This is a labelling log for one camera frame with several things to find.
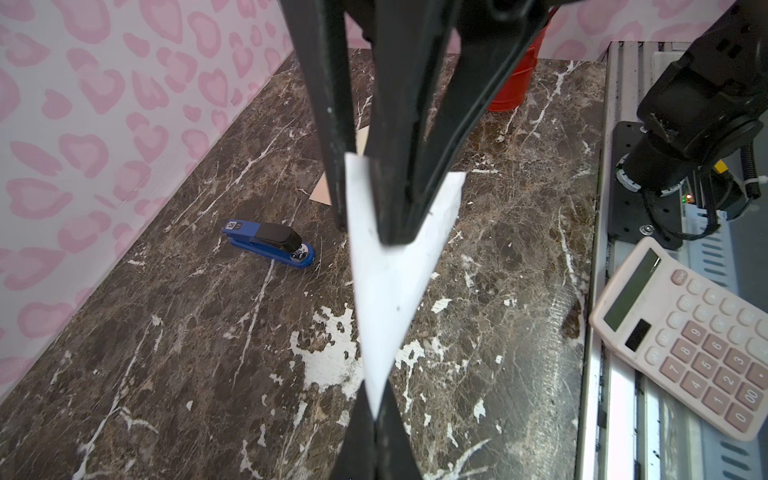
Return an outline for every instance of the folded white paper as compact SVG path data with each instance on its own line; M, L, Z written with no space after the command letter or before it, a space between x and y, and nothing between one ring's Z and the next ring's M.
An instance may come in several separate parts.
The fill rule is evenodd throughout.
M451 172L445 177L412 243L388 247L379 242L376 229L368 159L347 153L345 166L357 326L366 394L375 418L395 354L458 216L466 174Z

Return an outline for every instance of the number button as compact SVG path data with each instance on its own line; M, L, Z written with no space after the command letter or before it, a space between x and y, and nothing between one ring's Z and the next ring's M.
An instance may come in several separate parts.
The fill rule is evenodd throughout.
M759 338L752 338L746 343L746 351L759 361L768 364L768 342Z
M757 335L768 340L768 320L762 319L757 323Z
M664 360L659 371L668 379L672 380L672 382L677 383L677 381L680 380L680 377L683 376L683 372L685 372L685 366L671 356L668 356L667 359Z
M736 387L739 386L739 376L729 369L721 367L715 374L714 382L715 385L733 395L733 392L736 392Z
M690 279L690 282L688 282L688 292L691 295L698 295L701 293L701 290L704 290L704 284L695 278Z
M725 419L728 423L736 427L736 430L744 433L752 423L752 414L734 403L731 404L728 409L728 414L725 415Z
M727 345L722 339L710 334L707 339L704 340L704 345L701 348L704 349L704 352L709 353L719 360L725 355L726 347Z
M715 315L715 317L712 319L712 323L710 323L710 328L715 333L722 333L725 332L725 329L728 328L728 322L720 315Z
M718 415L722 415L723 412L725 412L725 408L728 406L728 396L724 395L720 390L714 387L710 387L710 389L707 390L707 394L701 401Z
M683 283L685 283L686 278L688 278L688 272L686 272L685 270L678 269L672 272L671 280L672 280L672 283L674 283L675 285L682 285Z
M746 308L742 308L736 319L744 326L752 326L755 323L755 314Z
M690 362L690 359L694 357L695 351L696 347L683 339L676 341L672 347L672 355L676 356L680 360L683 360L685 363Z
M742 326L735 326L728 332L728 340L734 345L742 345L750 338L750 334Z
M736 370L738 373L744 373L750 364L750 358L739 350L730 349L728 350L728 355L725 356L723 363Z
M736 305L736 302L730 298L723 299L723 301L720 302L720 311L726 315L733 315L738 311L738 309L739 306Z
M683 314L680 312L672 312L667 317L667 325L674 328L675 330L682 327L683 322L685 322L685 319L683 318Z
M680 386L683 387L683 390L697 399L704 393L704 389L707 387L707 381L693 372L688 372L685 374L685 378Z
M705 302L709 303L710 305L714 305L720 300L720 295L717 294L717 291L713 288L708 288L706 292L704 292L704 295L701 296L701 298L704 299Z
M680 299L677 300L677 308L679 308L683 312L687 312L693 307L694 307L694 302L693 300L690 299L689 296L681 295Z
M688 321L683 329L683 336L689 339L694 345L698 345L704 340L707 331L698 326L695 322Z
M712 309L706 305L699 305L694 310L694 318L700 322L709 322L712 315Z
M661 350L656 348L655 346L652 346L648 349L648 351L645 353L645 361L650 363L651 365L656 365L661 361Z
M746 379L765 390L768 387L768 369L759 363L753 363L750 371L746 373Z
M760 407L760 402L763 401L763 394L758 392L749 383L742 383L741 387L739 387L739 392L736 394L736 400L742 402L748 409L755 412Z
M669 346L670 343L672 343L672 339L674 339L675 335L672 331L667 329L662 329L658 335L656 335L656 343L658 343L660 346Z
M703 375L705 379L711 379L712 375L714 375L715 373L716 365L717 365L717 362L713 360L712 357L710 357L705 353L699 353L698 355L696 355L693 368L694 370L699 372L701 375Z

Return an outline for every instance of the calculator screen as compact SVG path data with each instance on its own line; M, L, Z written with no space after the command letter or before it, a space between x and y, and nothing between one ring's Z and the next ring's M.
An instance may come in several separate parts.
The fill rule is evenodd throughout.
M659 263L661 263L659 256L653 250L648 249L637 269L632 273L619 296L616 297L616 301L614 301L608 313L605 314L605 322L614 331L618 330L619 325L624 321L624 317L627 316L627 313L640 296L648 280L653 276Z

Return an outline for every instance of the blue stapler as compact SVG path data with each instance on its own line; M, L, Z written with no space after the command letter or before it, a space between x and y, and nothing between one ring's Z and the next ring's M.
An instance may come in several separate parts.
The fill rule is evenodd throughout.
M315 260L315 249L285 225L229 220L221 233L235 247L296 268L306 268Z

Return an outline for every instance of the white paper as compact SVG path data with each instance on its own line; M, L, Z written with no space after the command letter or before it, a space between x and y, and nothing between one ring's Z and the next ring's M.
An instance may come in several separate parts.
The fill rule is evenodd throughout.
M346 209L349 252L366 394L379 414L395 354L419 307L461 205L465 173L446 177L416 239L387 247L379 242L368 159L347 153Z

